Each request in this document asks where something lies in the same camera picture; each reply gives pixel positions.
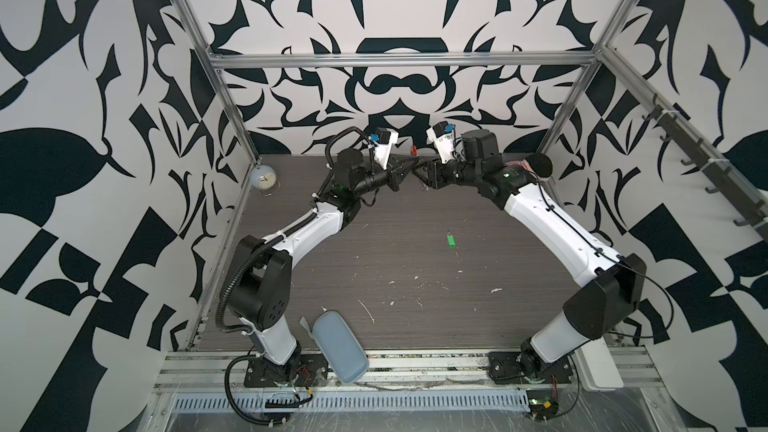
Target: wooden table surface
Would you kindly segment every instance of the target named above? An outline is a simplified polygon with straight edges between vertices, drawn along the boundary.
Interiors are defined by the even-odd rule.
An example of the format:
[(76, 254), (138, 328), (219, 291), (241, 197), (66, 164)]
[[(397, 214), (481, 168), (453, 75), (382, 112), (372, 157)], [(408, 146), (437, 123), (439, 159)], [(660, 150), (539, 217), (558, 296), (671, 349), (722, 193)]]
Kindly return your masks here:
[[(250, 194), (237, 241), (302, 216), (327, 171), (322, 157), (265, 156), (264, 164), (281, 188)], [(518, 347), (578, 289), (533, 233), (474, 188), (425, 191), (413, 176), (397, 193), (383, 188), (373, 207), (294, 264), (292, 283), (286, 319), (304, 349), (316, 346), (299, 319), (312, 324), (324, 309), (339, 312), (368, 349)], [(211, 319), (199, 350), (250, 346)]]

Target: hook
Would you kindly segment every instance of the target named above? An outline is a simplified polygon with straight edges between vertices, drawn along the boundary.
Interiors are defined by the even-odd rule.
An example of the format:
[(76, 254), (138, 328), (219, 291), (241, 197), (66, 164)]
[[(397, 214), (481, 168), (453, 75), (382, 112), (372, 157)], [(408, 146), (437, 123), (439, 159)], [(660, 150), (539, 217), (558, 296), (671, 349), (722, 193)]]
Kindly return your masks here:
[(745, 218), (744, 220), (734, 220), (734, 224), (737, 227), (751, 226), (752, 225), (752, 219), (751, 218)]

